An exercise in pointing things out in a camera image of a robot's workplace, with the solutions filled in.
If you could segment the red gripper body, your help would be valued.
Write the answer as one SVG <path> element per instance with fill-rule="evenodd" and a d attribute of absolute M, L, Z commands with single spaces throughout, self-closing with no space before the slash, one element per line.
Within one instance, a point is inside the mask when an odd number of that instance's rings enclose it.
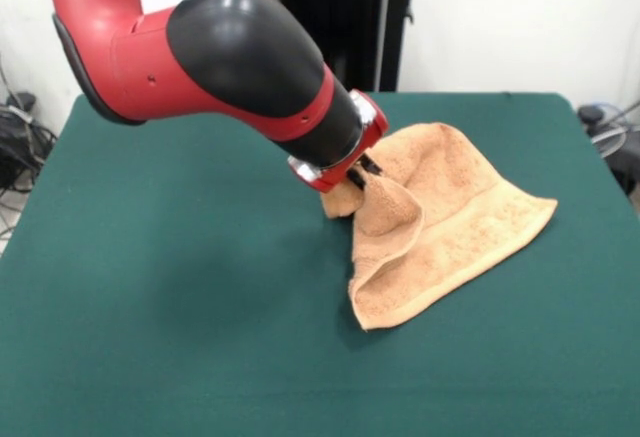
<path fill-rule="evenodd" d="M 329 166 L 319 166 L 310 160 L 294 155 L 287 163 L 297 177 L 314 190 L 327 193 L 339 183 L 348 180 L 346 173 L 360 165 L 360 157 L 371 149 L 389 129 L 389 123 L 379 106 L 365 93 L 352 90 L 349 93 L 351 107 L 355 109 L 356 139 L 347 145 L 347 153 Z"/>

